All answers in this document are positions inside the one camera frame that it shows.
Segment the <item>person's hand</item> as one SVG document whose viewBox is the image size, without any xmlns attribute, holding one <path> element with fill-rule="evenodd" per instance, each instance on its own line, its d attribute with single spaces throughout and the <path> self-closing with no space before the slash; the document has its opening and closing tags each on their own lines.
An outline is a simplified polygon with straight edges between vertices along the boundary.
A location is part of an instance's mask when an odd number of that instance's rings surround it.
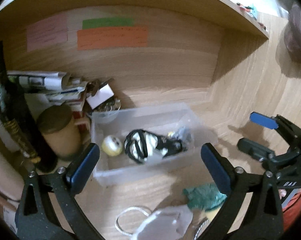
<svg viewBox="0 0 301 240">
<path fill-rule="evenodd" d="M 280 199 L 285 198 L 287 195 L 287 191 L 285 189 L 279 189 L 278 193 L 279 193 Z"/>
</svg>

